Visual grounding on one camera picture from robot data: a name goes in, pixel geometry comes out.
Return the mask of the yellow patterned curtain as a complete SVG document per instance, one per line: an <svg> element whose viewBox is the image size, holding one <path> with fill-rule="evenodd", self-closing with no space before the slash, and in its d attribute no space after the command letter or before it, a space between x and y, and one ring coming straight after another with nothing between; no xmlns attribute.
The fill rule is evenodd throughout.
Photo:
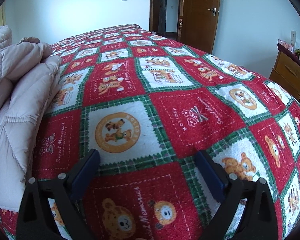
<svg viewBox="0 0 300 240"><path fill-rule="evenodd" d="M0 10L0 26L6 25L5 13Z"/></svg>

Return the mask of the wooden dresser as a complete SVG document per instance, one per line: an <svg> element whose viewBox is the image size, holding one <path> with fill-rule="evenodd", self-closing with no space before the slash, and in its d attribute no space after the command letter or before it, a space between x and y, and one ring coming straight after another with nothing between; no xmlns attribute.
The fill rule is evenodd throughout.
<svg viewBox="0 0 300 240"><path fill-rule="evenodd" d="M300 103L300 60L281 44L277 45L277 49L278 55L269 79Z"/></svg>

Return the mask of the clutter on dresser top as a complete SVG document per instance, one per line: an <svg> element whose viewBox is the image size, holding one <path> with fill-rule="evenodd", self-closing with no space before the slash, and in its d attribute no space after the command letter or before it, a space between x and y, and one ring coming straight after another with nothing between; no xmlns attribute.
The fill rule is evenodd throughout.
<svg viewBox="0 0 300 240"><path fill-rule="evenodd" d="M300 60L300 43L297 42L296 31L290 32L290 41L278 39L277 43L293 53Z"/></svg>

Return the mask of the beige quilted down jacket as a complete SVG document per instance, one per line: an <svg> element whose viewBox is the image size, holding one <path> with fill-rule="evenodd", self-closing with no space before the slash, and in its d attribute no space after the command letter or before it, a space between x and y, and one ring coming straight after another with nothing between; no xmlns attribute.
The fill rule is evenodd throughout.
<svg viewBox="0 0 300 240"><path fill-rule="evenodd" d="M0 208L18 212L43 115L60 90L62 58L35 37L12 43L0 26Z"/></svg>

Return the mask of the red patchwork bear bedspread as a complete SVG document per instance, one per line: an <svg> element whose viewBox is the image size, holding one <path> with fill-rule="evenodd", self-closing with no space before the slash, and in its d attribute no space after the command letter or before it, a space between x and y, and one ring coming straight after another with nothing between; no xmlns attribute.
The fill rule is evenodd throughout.
<svg viewBox="0 0 300 240"><path fill-rule="evenodd" d="M293 236L300 103L280 85L136 24L50 46L61 88L29 179L55 179L96 149L98 170L74 202L95 239ZM0 208L7 239L18 213Z"/></svg>

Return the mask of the brown wooden door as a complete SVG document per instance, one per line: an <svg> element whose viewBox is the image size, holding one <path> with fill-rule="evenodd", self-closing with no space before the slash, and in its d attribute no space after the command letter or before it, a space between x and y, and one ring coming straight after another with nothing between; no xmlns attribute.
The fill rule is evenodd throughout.
<svg viewBox="0 0 300 240"><path fill-rule="evenodd" d="M184 0L181 43L211 53L215 42L220 0ZM216 16L208 9L216 8Z"/></svg>

